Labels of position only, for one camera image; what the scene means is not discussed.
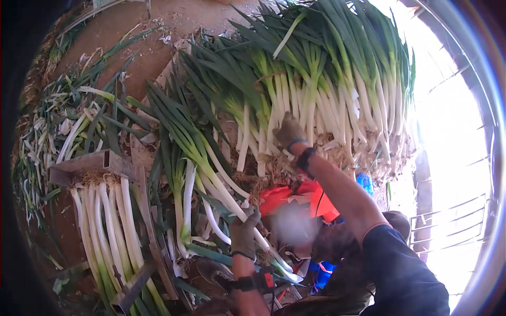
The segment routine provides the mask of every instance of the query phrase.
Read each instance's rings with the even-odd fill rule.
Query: shirt sleeve
[[[389,225],[362,242],[365,272],[376,285],[374,305],[362,315],[449,315],[448,291]]]

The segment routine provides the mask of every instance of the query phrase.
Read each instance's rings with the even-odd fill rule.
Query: soil
[[[258,3],[237,0],[232,4],[244,12],[251,13]],[[103,87],[122,67],[125,60],[132,53],[140,50],[126,69],[127,75],[131,76],[125,80],[127,95],[140,101],[145,96],[145,80],[155,80],[158,77],[171,60],[175,52],[174,43],[178,39],[188,38],[199,28],[209,29],[206,32],[213,35],[227,30],[232,31],[233,27],[227,19],[245,23],[245,20],[230,5],[215,0],[152,0],[150,23],[148,23],[145,8],[145,3],[127,2],[106,9],[91,19],[67,54],[62,57],[54,72],[54,77],[64,73],[83,54],[90,56],[98,48],[104,51],[111,48],[137,24],[141,23],[134,34],[139,33],[138,30],[147,29],[147,25],[154,27],[163,22],[163,28],[113,56],[97,82],[98,88]],[[160,38],[167,35],[171,36],[171,40],[169,44],[164,44]]]

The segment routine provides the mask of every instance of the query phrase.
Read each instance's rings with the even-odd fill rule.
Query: red strap
[[[327,272],[328,274],[332,274],[333,271],[327,271],[325,267],[321,264],[321,262],[318,264],[320,266],[320,269],[322,269],[324,272]]]

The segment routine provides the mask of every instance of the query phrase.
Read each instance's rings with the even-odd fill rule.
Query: trimmed green onion pile
[[[183,55],[188,89],[210,104],[204,113],[215,130],[219,111],[238,124],[237,171],[249,147],[258,176],[265,176],[266,158],[280,154],[272,131],[285,111],[324,157],[343,148],[349,167],[368,169],[381,153],[396,171],[402,153],[413,150],[405,142],[412,138],[415,68],[395,19],[368,1],[278,9],[260,2],[253,18],[238,11],[251,28],[230,21],[237,28],[232,38],[203,34]]]
[[[134,224],[129,181],[90,172],[70,191],[92,275],[106,309],[114,315],[109,302],[122,291],[117,276],[125,285],[145,262]],[[170,315],[151,279],[130,308],[130,314]]]

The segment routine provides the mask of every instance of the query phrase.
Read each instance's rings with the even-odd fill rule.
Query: gloved hand
[[[295,143],[307,143],[304,129],[290,112],[286,112],[280,129],[273,129],[273,133],[279,143],[290,152],[290,147]]]
[[[257,208],[245,222],[239,218],[228,227],[230,232],[230,240],[232,241],[232,256],[234,254],[242,254],[251,260],[255,259],[255,242],[254,242],[254,229],[260,221],[259,209]]]

